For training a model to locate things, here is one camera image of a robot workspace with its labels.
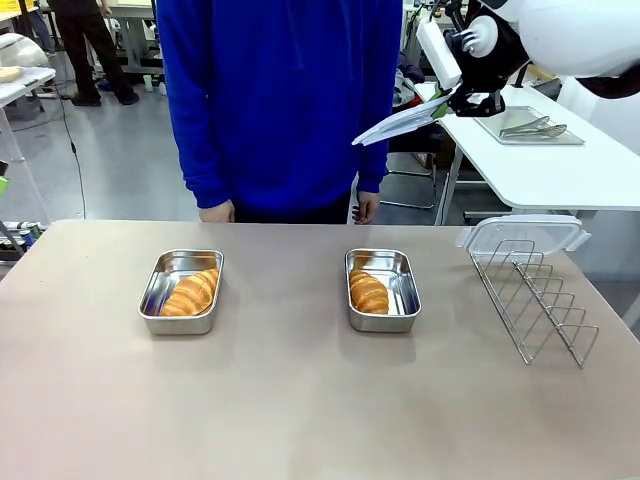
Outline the person's left hand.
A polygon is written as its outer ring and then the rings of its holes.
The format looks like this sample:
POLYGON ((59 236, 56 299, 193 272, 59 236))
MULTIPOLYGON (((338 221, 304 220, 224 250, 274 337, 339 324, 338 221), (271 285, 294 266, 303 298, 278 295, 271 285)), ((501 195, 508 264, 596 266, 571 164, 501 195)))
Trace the person's left hand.
POLYGON ((352 220, 356 225, 371 224, 376 216, 380 205, 379 194, 358 191, 356 203, 352 208, 352 220))

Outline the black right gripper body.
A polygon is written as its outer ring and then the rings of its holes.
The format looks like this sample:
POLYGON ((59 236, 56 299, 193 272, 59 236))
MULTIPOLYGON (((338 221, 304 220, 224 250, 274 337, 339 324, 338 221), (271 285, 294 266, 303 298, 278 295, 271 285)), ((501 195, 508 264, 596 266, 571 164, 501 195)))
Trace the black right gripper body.
POLYGON ((474 93, 502 89, 509 78, 529 62, 513 30, 496 34, 466 30, 449 33, 449 47, 461 70, 464 88, 474 93))

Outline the person's right hand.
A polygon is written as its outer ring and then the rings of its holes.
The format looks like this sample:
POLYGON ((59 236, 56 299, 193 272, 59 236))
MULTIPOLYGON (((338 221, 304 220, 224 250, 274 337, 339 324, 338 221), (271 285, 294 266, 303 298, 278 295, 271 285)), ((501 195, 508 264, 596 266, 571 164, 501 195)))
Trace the person's right hand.
POLYGON ((199 218, 205 223, 234 223, 235 208, 231 200, 215 207, 200 209, 199 218))

